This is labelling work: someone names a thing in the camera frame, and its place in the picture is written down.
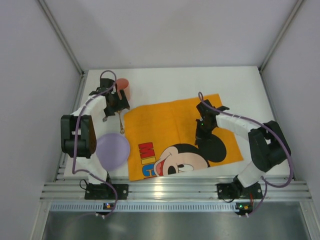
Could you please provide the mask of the orange Mickey Mouse placemat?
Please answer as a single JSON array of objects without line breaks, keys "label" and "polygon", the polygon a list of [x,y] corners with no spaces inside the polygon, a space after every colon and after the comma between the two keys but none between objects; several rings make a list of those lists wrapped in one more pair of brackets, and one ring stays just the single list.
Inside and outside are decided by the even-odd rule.
[{"label": "orange Mickey Mouse placemat", "polygon": [[199,103],[195,97],[143,105],[124,114],[130,181],[243,161],[235,135],[229,130],[217,127],[209,140],[196,143]]}]

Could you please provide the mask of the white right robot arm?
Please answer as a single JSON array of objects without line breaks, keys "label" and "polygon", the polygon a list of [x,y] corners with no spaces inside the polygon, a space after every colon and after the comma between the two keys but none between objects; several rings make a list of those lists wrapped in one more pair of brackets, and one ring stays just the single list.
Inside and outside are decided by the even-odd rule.
[{"label": "white right robot arm", "polygon": [[247,167],[235,180],[255,184],[291,155],[279,124],[232,114],[218,94],[139,106],[124,115],[131,181],[183,174],[243,160],[236,137],[249,144]]}]

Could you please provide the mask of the pink plastic cup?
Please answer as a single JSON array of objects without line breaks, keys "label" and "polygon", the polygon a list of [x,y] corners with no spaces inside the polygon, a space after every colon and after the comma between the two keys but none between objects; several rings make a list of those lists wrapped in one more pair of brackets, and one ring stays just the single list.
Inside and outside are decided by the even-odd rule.
[{"label": "pink plastic cup", "polygon": [[116,85],[117,85],[117,94],[119,98],[122,99],[121,91],[124,91],[126,99],[130,101],[131,91],[130,91],[129,81],[126,78],[118,78],[116,80]]}]

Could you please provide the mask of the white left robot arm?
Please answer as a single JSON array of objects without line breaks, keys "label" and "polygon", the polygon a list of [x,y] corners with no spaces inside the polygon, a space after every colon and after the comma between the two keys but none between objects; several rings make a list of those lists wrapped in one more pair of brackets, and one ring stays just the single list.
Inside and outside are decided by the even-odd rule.
[{"label": "white left robot arm", "polygon": [[61,150],[72,159],[72,174],[86,174],[93,185],[107,182],[109,173],[96,155],[96,127],[129,108],[126,94],[119,90],[117,81],[101,77],[99,86],[89,93],[84,104],[60,118]]}]

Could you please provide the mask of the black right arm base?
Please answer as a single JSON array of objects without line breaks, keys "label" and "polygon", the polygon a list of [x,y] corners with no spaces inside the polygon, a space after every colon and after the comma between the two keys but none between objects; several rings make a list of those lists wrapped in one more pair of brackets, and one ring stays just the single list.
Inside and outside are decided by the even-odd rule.
[{"label": "black right arm base", "polygon": [[257,200],[263,197],[262,188],[258,181],[244,187],[237,176],[230,183],[218,183],[216,188],[218,199],[228,203],[234,200]]}]

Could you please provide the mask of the gold ornate spoon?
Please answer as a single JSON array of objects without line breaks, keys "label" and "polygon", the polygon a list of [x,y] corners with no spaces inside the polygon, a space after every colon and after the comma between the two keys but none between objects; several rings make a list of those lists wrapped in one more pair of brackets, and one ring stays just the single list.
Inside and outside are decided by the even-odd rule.
[{"label": "gold ornate spoon", "polygon": [[118,117],[119,117],[119,125],[120,125],[120,134],[124,135],[125,125],[124,125],[124,118],[121,111],[118,112]]}]

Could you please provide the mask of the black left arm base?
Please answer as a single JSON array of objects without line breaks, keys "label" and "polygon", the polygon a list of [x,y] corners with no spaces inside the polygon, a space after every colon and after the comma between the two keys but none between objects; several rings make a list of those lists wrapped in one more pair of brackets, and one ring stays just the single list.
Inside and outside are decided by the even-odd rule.
[{"label": "black left arm base", "polygon": [[[118,200],[126,200],[129,194],[128,184],[112,184],[117,193]],[[84,190],[85,200],[115,200],[116,195],[114,191],[104,183],[92,184],[85,179],[81,179],[79,187]]]}]

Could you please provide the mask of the lilac plastic plate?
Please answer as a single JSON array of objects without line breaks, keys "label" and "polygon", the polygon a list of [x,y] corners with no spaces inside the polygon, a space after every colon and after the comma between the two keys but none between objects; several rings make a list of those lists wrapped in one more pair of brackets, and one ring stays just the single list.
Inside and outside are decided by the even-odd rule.
[{"label": "lilac plastic plate", "polygon": [[120,133],[106,133],[97,140],[96,155],[101,166],[108,172],[127,162],[130,144]]}]

